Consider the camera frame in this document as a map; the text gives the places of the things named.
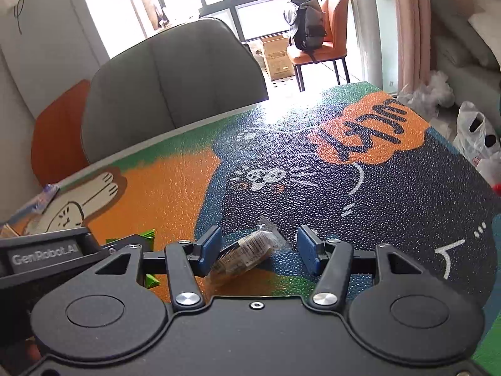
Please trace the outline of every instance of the circular cover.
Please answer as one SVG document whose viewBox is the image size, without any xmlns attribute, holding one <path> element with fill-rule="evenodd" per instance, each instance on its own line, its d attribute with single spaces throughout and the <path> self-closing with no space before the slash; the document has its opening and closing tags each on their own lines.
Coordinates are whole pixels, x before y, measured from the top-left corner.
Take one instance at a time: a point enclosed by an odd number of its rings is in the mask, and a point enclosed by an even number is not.
<svg viewBox="0 0 501 376">
<path fill-rule="evenodd" d="M 348 318 L 384 357 L 422 365 L 472 353 L 484 321 L 472 298 L 430 275 L 392 275 L 359 294 Z"/>
<path fill-rule="evenodd" d="M 123 277 L 88 270 L 44 296 L 31 316 L 38 341 L 52 353 L 85 362 L 121 357 L 149 342 L 165 323 L 165 305 Z"/>
</svg>

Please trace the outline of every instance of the plastic wrapper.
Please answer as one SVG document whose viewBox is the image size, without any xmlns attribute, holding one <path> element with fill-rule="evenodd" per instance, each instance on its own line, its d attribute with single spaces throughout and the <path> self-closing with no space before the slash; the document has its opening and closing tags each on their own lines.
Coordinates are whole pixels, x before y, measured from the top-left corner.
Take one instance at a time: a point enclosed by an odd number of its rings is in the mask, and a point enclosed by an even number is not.
<svg viewBox="0 0 501 376">
<path fill-rule="evenodd" d="M 8 223 L 15 232 L 22 233 L 22 228 L 24 228 L 28 222 L 30 222 L 30 224 L 36 224 L 38 221 L 37 219 L 40 219 L 58 191 L 59 186 L 51 184 L 46 185 L 41 193 L 21 206 L 8 221 L 3 222 L 2 225 Z"/>
<path fill-rule="evenodd" d="M 494 154 L 492 158 L 480 160 L 477 171 L 491 186 L 493 191 L 501 196 L 501 153 Z"/>
<path fill-rule="evenodd" d="M 438 116 L 438 106 L 454 105 L 454 93 L 447 83 L 448 76 L 443 72 L 432 72 L 429 85 L 421 85 L 415 91 L 404 87 L 397 100 L 414 110 L 424 120 L 430 121 Z"/>
<path fill-rule="evenodd" d="M 218 286 L 249 271 L 269 258 L 289 248 L 277 227 L 261 217 L 257 231 L 224 248 L 209 274 L 212 285 Z"/>
<path fill-rule="evenodd" d="M 471 102 L 464 102 L 459 109 L 453 144 L 475 168 L 501 150 L 492 124 Z"/>
<path fill-rule="evenodd" d="M 449 123 L 442 121 L 442 120 L 439 120 L 439 119 L 435 119 L 435 117 L 433 119 L 431 119 L 429 121 L 429 123 L 430 123 L 430 126 L 432 126 L 440 134 L 442 134 L 442 136 L 445 139 L 448 140 L 450 138 L 450 136 L 452 135 L 452 128 L 450 128 Z"/>
<path fill-rule="evenodd" d="M 11 228 L 11 226 L 8 223 L 0 227 L 0 239 L 15 238 L 18 236 L 19 234 L 13 228 Z"/>
</svg>

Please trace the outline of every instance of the orange cloud shape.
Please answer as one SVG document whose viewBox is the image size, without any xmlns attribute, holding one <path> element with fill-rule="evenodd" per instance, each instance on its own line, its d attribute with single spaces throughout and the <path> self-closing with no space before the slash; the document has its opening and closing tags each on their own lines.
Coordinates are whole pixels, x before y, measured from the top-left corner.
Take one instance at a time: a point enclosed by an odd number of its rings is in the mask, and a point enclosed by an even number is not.
<svg viewBox="0 0 501 376">
<path fill-rule="evenodd" d="M 395 151 L 423 145 L 429 124 L 408 107 L 380 91 L 347 106 L 310 133 L 317 153 L 332 164 L 381 164 Z"/>
</svg>

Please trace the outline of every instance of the metal screw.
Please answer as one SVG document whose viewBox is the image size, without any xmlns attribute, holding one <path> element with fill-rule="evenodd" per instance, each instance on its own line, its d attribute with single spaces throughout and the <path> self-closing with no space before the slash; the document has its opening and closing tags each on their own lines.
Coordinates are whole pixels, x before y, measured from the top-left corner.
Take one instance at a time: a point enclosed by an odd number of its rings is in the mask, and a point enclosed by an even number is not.
<svg viewBox="0 0 501 376">
<path fill-rule="evenodd" d="M 195 293 L 181 293 L 176 296 L 176 301 L 181 305 L 195 305 L 200 301 L 200 296 Z"/>
<path fill-rule="evenodd" d="M 261 301 L 254 301 L 250 303 L 250 307 L 255 310 L 260 310 L 265 307 L 265 305 Z"/>
<path fill-rule="evenodd" d="M 332 293 L 318 293 L 313 296 L 313 302 L 318 305 L 334 305 L 338 298 Z"/>
</svg>

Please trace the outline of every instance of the black backpack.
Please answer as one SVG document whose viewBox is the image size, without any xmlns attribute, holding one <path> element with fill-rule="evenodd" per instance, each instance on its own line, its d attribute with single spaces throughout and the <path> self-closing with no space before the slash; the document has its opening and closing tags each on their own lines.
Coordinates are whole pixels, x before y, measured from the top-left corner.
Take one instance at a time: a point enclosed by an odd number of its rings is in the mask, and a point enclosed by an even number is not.
<svg viewBox="0 0 501 376">
<path fill-rule="evenodd" d="M 313 51 L 322 46 L 327 36 L 318 0 L 290 0 L 284 18 L 291 26 L 289 45 L 294 41 L 296 48 L 306 52 L 316 63 Z"/>
</svg>

